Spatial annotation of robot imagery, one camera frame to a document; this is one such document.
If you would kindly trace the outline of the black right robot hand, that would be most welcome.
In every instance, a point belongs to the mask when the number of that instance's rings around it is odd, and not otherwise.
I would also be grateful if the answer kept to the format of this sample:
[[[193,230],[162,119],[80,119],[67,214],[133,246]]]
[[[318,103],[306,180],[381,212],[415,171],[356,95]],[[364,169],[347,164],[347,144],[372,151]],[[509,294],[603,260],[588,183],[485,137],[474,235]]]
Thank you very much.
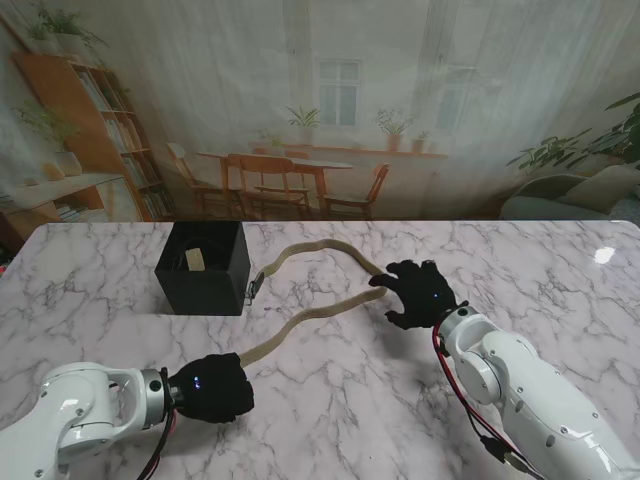
[[[433,328],[458,308],[453,290],[434,261],[425,260],[418,265],[403,260],[388,264],[386,270],[374,275],[369,285],[389,289],[400,299],[404,311],[385,314],[393,325],[403,330]]]

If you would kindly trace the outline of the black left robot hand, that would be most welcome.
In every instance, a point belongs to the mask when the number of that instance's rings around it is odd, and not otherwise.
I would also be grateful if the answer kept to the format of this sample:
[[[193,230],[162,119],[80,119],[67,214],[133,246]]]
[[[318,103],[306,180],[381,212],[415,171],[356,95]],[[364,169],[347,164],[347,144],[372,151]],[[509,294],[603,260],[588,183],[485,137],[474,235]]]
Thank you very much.
[[[230,423],[254,408],[254,391],[237,353],[189,362],[168,385],[177,412],[192,420]]]

